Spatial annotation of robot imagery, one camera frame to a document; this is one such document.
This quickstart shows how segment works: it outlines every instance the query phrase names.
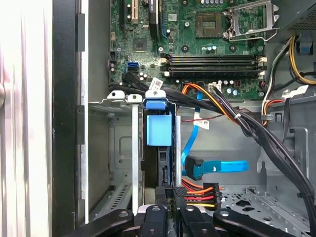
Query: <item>yellow wire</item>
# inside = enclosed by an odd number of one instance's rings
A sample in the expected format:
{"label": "yellow wire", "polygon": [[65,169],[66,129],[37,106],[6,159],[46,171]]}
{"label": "yellow wire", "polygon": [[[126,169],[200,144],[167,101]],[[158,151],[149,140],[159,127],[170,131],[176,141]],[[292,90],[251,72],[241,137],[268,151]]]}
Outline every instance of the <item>yellow wire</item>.
{"label": "yellow wire", "polygon": [[187,205],[204,206],[204,207],[215,207],[212,204],[200,204],[200,203],[187,203]]}
{"label": "yellow wire", "polygon": [[294,53],[294,51],[295,51],[295,37],[292,37],[292,40],[291,40],[291,43],[290,43],[290,62],[291,62],[291,66],[292,66],[292,68],[293,68],[293,71],[294,71],[294,73],[296,74],[296,76],[297,76],[300,80],[306,82],[307,84],[313,84],[313,85],[315,85],[315,84],[316,84],[316,81],[312,81],[312,80],[309,80],[309,79],[304,78],[304,77],[301,76],[301,74],[300,74],[300,72],[298,71],[297,66],[296,66],[295,53]]}

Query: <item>motherboard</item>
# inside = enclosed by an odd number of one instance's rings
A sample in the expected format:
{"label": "motherboard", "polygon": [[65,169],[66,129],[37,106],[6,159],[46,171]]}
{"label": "motherboard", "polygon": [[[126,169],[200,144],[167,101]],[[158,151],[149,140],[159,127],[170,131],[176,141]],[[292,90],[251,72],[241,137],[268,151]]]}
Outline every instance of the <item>motherboard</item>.
{"label": "motherboard", "polygon": [[[262,99],[265,42],[225,38],[232,6],[253,0],[112,0],[110,79],[133,72],[181,91],[186,82],[217,87],[228,99]],[[240,32],[263,28],[262,7],[238,13]],[[195,96],[193,89],[188,92]]]}

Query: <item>blue plastic tab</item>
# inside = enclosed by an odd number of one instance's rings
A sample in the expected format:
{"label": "blue plastic tab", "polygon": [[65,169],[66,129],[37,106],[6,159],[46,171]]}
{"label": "blue plastic tab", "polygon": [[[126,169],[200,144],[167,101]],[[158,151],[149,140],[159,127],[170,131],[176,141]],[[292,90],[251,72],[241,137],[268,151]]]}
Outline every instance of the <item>blue plastic tab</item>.
{"label": "blue plastic tab", "polygon": [[172,118],[171,115],[147,116],[147,145],[171,146]]}
{"label": "blue plastic tab", "polygon": [[248,162],[246,160],[222,161],[221,172],[243,172],[248,170]]}
{"label": "blue plastic tab", "polygon": [[145,107],[147,110],[165,110],[166,101],[165,100],[147,100]]}

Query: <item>screw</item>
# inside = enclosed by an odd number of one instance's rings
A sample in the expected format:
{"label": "screw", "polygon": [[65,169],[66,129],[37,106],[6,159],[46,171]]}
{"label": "screw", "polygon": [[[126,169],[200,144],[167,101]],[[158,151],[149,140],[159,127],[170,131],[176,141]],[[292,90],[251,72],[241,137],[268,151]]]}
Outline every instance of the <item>screw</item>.
{"label": "screw", "polygon": [[152,208],[152,210],[153,210],[153,211],[160,211],[160,208],[159,208],[158,206],[154,206],[154,207]]}
{"label": "screw", "polygon": [[119,217],[125,217],[125,216],[128,216],[128,213],[127,213],[127,211],[121,211],[118,216]]}
{"label": "screw", "polygon": [[194,208],[193,208],[192,206],[187,206],[187,207],[186,207],[186,210],[187,210],[187,211],[193,211]]}
{"label": "screw", "polygon": [[229,213],[227,211],[221,211],[220,214],[225,217],[229,216]]}

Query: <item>white label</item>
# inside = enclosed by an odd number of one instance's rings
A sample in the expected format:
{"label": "white label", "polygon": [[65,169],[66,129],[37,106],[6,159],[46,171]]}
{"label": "white label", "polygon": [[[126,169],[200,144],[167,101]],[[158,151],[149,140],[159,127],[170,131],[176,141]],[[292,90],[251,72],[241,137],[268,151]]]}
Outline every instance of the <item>white label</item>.
{"label": "white label", "polygon": [[159,80],[158,78],[153,78],[152,83],[149,86],[149,90],[160,90],[162,84],[162,80]]}
{"label": "white label", "polygon": [[168,21],[177,21],[177,14],[169,14]]}
{"label": "white label", "polygon": [[194,118],[197,119],[196,121],[193,122],[193,125],[199,126],[201,128],[204,128],[206,130],[209,130],[209,121],[207,120],[199,120],[201,119],[199,116],[199,112],[194,112]]}

